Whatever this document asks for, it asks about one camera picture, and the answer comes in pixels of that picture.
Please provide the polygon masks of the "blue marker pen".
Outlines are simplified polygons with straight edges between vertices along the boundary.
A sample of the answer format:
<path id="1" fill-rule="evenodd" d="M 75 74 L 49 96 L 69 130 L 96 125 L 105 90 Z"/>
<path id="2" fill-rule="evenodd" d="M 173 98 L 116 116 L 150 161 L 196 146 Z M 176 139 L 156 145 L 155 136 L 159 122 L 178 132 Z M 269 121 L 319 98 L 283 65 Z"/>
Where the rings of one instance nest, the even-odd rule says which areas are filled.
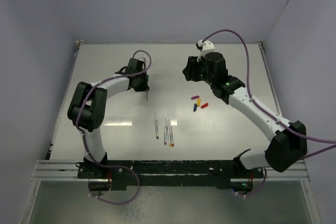
<path id="1" fill-rule="evenodd" d="M 154 114 L 154 119 L 155 119 L 155 136 L 156 136 L 156 139 L 158 140 L 159 139 L 159 126 L 158 126 L 158 117 L 156 113 Z"/>

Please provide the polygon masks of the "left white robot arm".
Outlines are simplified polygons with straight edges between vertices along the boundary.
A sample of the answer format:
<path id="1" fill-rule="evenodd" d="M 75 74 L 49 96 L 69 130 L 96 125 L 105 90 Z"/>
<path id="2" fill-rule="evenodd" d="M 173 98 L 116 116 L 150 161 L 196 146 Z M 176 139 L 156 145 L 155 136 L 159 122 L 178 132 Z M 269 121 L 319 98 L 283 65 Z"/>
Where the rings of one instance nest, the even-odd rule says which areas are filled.
<path id="1" fill-rule="evenodd" d="M 89 170 L 96 178 L 102 178 L 108 172 L 108 165 L 105 163 L 107 153 L 100 132 L 107 100 L 128 90 L 149 91 L 144 61 L 131 58 L 127 66 L 105 80 L 97 83 L 78 83 L 70 102 L 67 117 L 81 135 L 85 159 L 92 162 Z"/>

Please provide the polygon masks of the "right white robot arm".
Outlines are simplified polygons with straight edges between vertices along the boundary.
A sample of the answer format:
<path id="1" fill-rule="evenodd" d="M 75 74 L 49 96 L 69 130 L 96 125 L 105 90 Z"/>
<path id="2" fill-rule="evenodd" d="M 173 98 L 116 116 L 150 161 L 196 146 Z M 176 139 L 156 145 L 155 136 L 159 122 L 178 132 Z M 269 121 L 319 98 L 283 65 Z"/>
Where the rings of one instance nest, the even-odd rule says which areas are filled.
<path id="1" fill-rule="evenodd" d="M 248 95 L 247 87 L 237 77 L 229 75 L 226 61 L 219 52 L 210 52 L 200 60 L 189 56 L 182 71 L 187 81 L 206 82 L 215 97 L 241 112 L 257 126 L 269 141 L 264 151 L 247 149 L 234 158 L 234 173 L 246 177 L 252 169 L 271 167 L 284 172 L 303 158 L 308 151 L 306 127 L 272 112 L 267 106 Z"/>

